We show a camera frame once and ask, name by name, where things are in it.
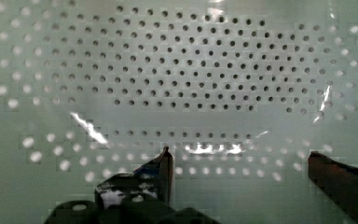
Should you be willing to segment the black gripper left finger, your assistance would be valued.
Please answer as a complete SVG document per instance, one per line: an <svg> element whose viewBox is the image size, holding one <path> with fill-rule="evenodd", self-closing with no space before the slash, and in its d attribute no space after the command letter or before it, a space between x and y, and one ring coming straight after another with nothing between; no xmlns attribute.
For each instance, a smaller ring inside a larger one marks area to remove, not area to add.
<svg viewBox="0 0 358 224"><path fill-rule="evenodd" d="M125 198L135 195L149 195L169 204L173 178L173 156L170 148L131 173L113 175L94 190L94 201L101 209L119 206Z"/></svg>

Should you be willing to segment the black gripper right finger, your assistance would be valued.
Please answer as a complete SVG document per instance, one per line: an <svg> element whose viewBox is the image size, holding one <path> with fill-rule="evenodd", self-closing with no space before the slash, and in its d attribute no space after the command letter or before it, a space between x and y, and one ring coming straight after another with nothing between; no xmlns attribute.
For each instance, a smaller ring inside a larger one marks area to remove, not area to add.
<svg viewBox="0 0 358 224"><path fill-rule="evenodd" d="M318 151L308 158L309 179L358 224L358 168Z"/></svg>

